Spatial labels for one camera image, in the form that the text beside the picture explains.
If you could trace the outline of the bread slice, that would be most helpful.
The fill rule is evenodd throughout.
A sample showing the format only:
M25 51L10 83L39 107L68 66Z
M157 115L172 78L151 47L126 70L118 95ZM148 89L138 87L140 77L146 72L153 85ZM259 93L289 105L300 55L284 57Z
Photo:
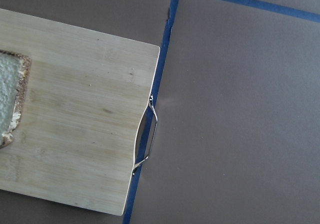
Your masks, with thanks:
M13 131L21 122L32 59L26 55L0 51L0 147L14 140Z

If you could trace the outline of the bamboo cutting board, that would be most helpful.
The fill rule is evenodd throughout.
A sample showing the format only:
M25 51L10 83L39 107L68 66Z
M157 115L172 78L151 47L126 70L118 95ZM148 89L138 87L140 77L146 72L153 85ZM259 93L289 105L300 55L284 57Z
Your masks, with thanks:
M0 152L2 190L120 216L160 48L1 10L0 47L32 64Z

